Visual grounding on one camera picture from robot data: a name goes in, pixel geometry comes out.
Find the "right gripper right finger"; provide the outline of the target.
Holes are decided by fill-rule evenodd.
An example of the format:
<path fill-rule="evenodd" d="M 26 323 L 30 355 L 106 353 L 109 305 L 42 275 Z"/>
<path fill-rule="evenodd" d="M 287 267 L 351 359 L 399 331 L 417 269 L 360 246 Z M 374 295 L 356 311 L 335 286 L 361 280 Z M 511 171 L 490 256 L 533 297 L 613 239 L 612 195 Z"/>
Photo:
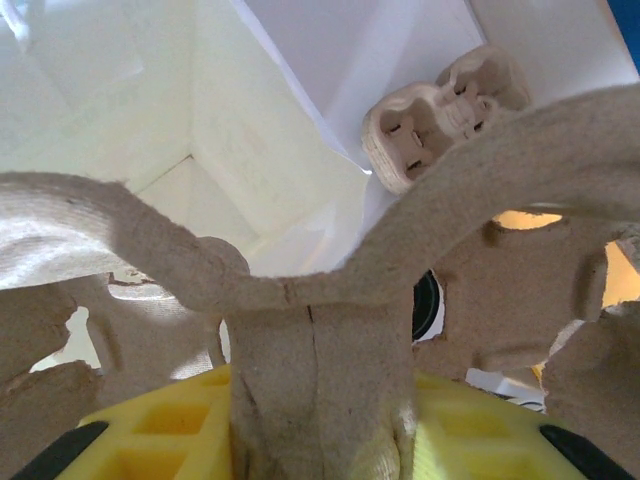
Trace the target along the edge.
<path fill-rule="evenodd" d="M 415 374 L 415 479 L 631 479 L 587 438 L 472 386 Z"/>

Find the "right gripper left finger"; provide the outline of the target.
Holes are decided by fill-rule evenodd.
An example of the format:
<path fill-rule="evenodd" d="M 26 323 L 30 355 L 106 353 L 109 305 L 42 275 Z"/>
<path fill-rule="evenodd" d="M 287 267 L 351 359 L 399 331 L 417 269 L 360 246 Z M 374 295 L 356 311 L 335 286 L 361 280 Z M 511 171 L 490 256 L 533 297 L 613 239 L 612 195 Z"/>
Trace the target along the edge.
<path fill-rule="evenodd" d="M 14 479 L 232 479 L 228 365 L 97 411 Z"/>

